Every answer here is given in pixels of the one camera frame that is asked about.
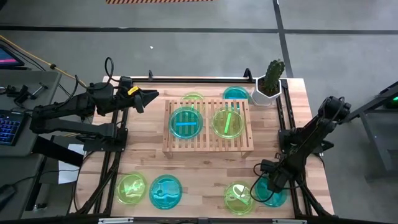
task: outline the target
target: petri dish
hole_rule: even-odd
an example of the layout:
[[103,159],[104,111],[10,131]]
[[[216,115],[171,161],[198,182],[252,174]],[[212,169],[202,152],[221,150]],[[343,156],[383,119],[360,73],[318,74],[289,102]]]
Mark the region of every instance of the petri dish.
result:
[[247,183],[237,181],[230,184],[224,192],[226,208],[237,215],[246,215],[254,208],[254,200],[250,196],[250,187]]
[[211,125],[214,132],[225,139],[234,139],[242,134],[244,122],[242,116],[231,108],[223,108],[216,112]]
[[246,89],[240,86],[228,87],[223,93],[223,99],[228,99],[228,100],[247,99],[249,103],[251,102],[251,97],[248,91],[246,91]]
[[197,92],[190,92],[182,97],[182,100],[203,100],[203,99],[205,99],[205,97]]
[[[185,94],[185,96],[183,96],[182,98],[181,98],[181,100],[204,100],[205,99],[205,97],[202,95],[202,94],[200,94],[200,93],[197,93],[197,92],[190,92],[190,93],[187,93],[187,94]],[[204,106],[198,106],[198,110],[199,111],[202,111],[203,112],[203,110],[205,109],[205,107]]]
[[116,186],[118,201],[126,205],[137,204],[145,196],[146,185],[144,176],[138,172],[125,175]]
[[176,206],[182,197],[180,181],[172,175],[162,175],[156,178],[149,189],[150,202],[162,210]]
[[[254,191],[256,192],[257,198],[259,200],[266,200],[272,191],[267,189],[269,179],[267,177],[261,178],[257,184],[254,186]],[[270,207],[279,207],[283,205],[287,198],[287,190],[282,190],[279,193],[274,193],[273,196],[263,204]]]
[[179,139],[191,139],[198,135],[202,128],[201,114],[191,107],[178,108],[169,119],[169,130]]

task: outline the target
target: orange stripe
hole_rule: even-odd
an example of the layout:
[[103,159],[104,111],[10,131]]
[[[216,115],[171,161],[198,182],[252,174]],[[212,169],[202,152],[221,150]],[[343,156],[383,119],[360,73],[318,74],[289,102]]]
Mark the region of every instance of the orange stripe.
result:
[[105,0],[106,4],[171,3],[171,2],[212,2],[214,0]]

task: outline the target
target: concrete floor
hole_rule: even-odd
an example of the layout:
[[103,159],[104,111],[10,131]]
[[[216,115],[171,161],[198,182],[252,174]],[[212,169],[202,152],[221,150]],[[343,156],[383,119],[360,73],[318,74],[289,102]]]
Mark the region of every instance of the concrete floor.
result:
[[[280,0],[285,29],[398,29],[394,0]],[[106,5],[97,0],[14,0],[2,24],[27,26],[213,27],[276,29],[272,0]],[[283,58],[278,34],[89,33],[2,31],[21,47],[78,74],[104,75],[108,56],[120,75],[258,77]],[[345,96],[353,109],[397,81],[398,35],[286,35],[293,75],[304,78],[313,114],[327,96]],[[72,89],[73,81],[62,78]],[[55,100],[66,96],[58,91]],[[343,218],[398,222],[396,180],[367,183],[379,170],[360,120],[337,127],[327,140],[326,176],[335,213]]]

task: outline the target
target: computer screen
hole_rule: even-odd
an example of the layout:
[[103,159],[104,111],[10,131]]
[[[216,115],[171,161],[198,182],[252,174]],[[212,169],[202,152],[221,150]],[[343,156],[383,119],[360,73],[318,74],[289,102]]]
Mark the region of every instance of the computer screen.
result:
[[15,67],[22,65],[24,65],[24,63],[19,60],[19,58],[5,48],[5,46],[0,46],[0,67]]

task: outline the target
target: backlit keyboard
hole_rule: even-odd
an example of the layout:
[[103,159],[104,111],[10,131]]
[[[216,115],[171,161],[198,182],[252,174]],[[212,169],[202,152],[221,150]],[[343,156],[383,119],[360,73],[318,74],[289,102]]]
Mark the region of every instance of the backlit keyboard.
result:
[[0,110],[0,145],[14,146],[26,122],[26,114]]

